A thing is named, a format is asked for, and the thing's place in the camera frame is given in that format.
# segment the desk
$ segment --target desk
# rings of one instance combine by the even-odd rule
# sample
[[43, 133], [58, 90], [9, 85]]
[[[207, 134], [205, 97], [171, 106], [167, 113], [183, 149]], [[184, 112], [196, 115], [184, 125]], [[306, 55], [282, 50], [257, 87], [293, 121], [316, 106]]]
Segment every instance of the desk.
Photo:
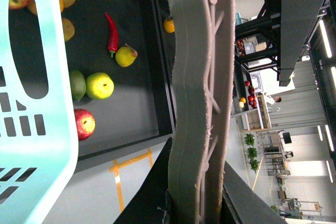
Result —
[[243, 130], [244, 133], [267, 131], [272, 128], [265, 96], [260, 94], [256, 95], [256, 98], [257, 98], [256, 109], [243, 111], [231, 116], [231, 118], [237, 116], [243, 116], [245, 118], [247, 129]]

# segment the yellow line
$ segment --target yellow line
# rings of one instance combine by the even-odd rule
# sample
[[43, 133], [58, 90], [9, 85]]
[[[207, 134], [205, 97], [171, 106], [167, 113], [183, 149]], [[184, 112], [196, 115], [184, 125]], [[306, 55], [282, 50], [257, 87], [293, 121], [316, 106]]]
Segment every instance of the yellow line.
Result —
[[245, 171], [246, 171], [246, 176], [247, 176], [247, 184], [248, 184], [248, 187], [251, 187], [250, 185], [250, 178], [248, 176], [248, 172], [247, 172], [247, 165], [246, 165], [246, 160], [245, 160], [245, 153], [244, 153], [244, 148], [243, 148], [243, 140], [241, 135], [240, 135], [240, 129], [239, 129], [239, 125], [238, 125], [238, 122], [237, 122], [237, 119], [236, 119], [236, 125], [237, 125], [237, 129], [238, 129], [238, 134], [239, 134], [239, 139], [240, 139], [240, 146], [241, 146], [241, 152], [243, 153], [243, 159], [244, 159], [244, 165], [245, 165]]
[[114, 177], [116, 179], [116, 184], [117, 184], [117, 193], [118, 193], [118, 199], [119, 199], [119, 207], [120, 207], [120, 211], [123, 212], [125, 209], [124, 206], [124, 199], [122, 197], [122, 190], [121, 190], [121, 182], [120, 182], [120, 176], [119, 176], [119, 164], [117, 163], [117, 160], [113, 160], [113, 166], [110, 168], [113, 168], [114, 171]]
[[148, 157], [149, 157], [149, 164], [151, 168], [153, 167], [153, 156], [152, 156], [152, 150], [148, 148]]
[[[148, 153], [144, 153], [144, 154], [142, 154], [140, 156], [137, 156], [135, 158], [131, 158], [131, 159], [126, 160], [126, 161], [124, 161], [124, 162], [122, 162], [120, 164], [117, 164], [117, 166], [118, 166], [119, 169], [121, 169], [121, 168], [124, 168], [124, 167], [126, 167], [128, 165], [134, 164], [135, 162], [138, 162], [138, 161], [140, 161], [140, 160], [142, 160], [144, 158], [147, 158], [148, 156], [149, 156]], [[110, 168], [110, 172], [113, 172], [113, 171], [114, 171], [114, 165]]]
[[252, 191], [254, 191], [254, 188], [256, 187], [257, 179], [258, 179], [259, 172], [260, 172], [260, 169], [261, 169], [261, 164], [263, 163], [263, 161], [264, 161], [264, 156], [263, 156], [263, 157], [261, 158], [261, 160], [260, 160], [260, 164], [259, 164], [258, 171], [257, 171], [257, 176], [256, 176], [256, 179], [254, 180], [254, 184], [253, 184], [253, 187], [252, 187]]

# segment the black tray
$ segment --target black tray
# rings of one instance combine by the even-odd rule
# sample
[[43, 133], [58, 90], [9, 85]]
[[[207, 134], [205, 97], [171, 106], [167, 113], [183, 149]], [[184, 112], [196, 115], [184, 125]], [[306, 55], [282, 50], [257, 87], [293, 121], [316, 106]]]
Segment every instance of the black tray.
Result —
[[[119, 47], [127, 43], [138, 51], [138, 58], [127, 68], [118, 66], [107, 51], [109, 26], [104, 12], [118, 27]], [[170, 73], [165, 69], [154, 0], [76, 0], [62, 17], [76, 30], [65, 43], [69, 69], [78, 69], [85, 77], [105, 72], [115, 85], [106, 100], [85, 96], [73, 103], [75, 109], [86, 109], [96, 119], [94, 134], [79, 143], [79, 161], [172, 134]], [[38, 19], [23, 9], [10, 12], [9, 21], [17, 71], [27, 94], [41, 98], [48, 82]]]

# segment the pear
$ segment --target pear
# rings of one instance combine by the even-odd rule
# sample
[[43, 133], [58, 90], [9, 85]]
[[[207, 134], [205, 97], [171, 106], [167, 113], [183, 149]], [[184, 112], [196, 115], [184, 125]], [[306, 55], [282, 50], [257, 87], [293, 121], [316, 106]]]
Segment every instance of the pear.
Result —
[[115, 56], [118, 65], [125, 68], [135, 61], [138, 53], [129, 45], [125, 44], [125, 47], [119, 48]]

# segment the basket slot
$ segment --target basket slot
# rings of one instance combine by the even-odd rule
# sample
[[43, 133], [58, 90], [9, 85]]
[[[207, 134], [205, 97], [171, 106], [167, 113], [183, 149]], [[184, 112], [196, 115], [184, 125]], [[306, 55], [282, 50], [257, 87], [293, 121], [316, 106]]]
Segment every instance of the basket slot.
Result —
[[29, 119], [28, 116], [20, 116], [20, 124], [23, 136], [31, 136], [32, 132], [30, 131]]
[[44, 120], [43, 115], [34, 115], [35, 118], [35, 125], [36, 125], [36, 132], [39, 136], [44, 136], [46, 134], [46, 129], [44, 127]]
[[13, 118], [4, 118], [7, 136], [16, 136]]
[[2, 194], [0, 194], [0, 205], [6, 201], [10, 197], [10, 195], [15, 192], [15, 190], [19, 188], [18, 186], [10, 186], [8, 187]]
[[6, 173], [2, 178], [0, 178], [0, 182], [8, 181], [12, 178], [21, 168], [13, 168], [8, 173]]
[[0, 67], [0, 87], [5, 87], [6, 86], [6, 80], [5, 80], [5, 75], [4, 75], [4, 69]]
[[0, 104], [2, 112], [10, 112], [11, 104], [9, 103], [8, 93], [0, 93]]
[[24, 182], [37, 168], [28, 168], [17, 180], [16, 182]]
[[22, 104], [19, 103], [17, 100], [16, 100], [16, 107], [17, 107], [17, 110], [18, 110], [18, 111], [27, 110], [26, 106], [22, 105]]

